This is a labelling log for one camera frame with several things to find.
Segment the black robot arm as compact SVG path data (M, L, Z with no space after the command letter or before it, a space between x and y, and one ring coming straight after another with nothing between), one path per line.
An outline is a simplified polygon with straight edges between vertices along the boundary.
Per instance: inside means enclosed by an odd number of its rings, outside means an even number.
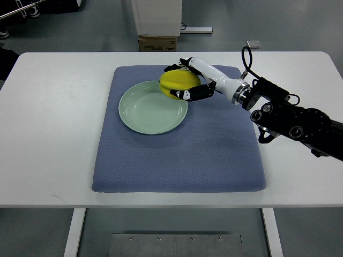
M251 121L258 126L259 143L270 143L283 135L305 145L316 157L330 156L342 160L342 123L331 120L318 109L290 103L291 93L251 70L252 60L245 60L246 53L251 53L247 46L241 51L245 67L241 77L251 74L254 80L252 87L245 88L237 100L245 110L250 110L261 97L267 100L250 115Z

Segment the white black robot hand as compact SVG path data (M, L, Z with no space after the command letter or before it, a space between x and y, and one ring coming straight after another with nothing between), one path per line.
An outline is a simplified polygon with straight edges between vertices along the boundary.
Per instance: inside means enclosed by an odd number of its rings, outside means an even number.
M213 96L215 92L223 93L231 103L242 104L251 92L250 85L242 79L232 79L214 66L203 60L191 57L180 59L177 63L164 69L164 72L172 70L188 70L198 76L200 85L189 89L191 101L198 101Z

